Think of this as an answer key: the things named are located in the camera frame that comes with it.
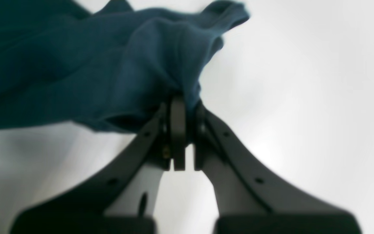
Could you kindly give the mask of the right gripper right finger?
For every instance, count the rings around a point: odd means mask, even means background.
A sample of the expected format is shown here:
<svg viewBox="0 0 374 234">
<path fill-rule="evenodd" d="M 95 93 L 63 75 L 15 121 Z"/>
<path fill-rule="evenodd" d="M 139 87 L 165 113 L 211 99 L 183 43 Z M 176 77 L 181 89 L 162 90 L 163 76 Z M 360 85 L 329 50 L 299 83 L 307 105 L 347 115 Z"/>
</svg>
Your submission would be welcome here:
<svg viewBox="0 0 374 234">
<path fill-rule="evenodd" d="M 350 212 L 285 181 L 256 159 L 202 102 L 195 111 L 194 168 L 214 188 L 215 234 L 360 234 Z"/>
</svg>

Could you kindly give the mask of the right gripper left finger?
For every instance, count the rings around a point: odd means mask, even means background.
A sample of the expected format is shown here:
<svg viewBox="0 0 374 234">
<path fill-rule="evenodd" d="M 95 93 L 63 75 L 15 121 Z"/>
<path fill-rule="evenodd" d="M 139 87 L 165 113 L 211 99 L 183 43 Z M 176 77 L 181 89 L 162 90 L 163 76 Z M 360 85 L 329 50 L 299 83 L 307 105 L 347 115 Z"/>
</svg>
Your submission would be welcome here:
<svg viewBox="0 0 374 234">
<path fill-rule="evenodd" d="M 185 170 L 182 96 L 163 103 L 107 166 L 71 190 L 21 212 L 11 234 L 155 234 L 161 177 Z"/>
</svg>

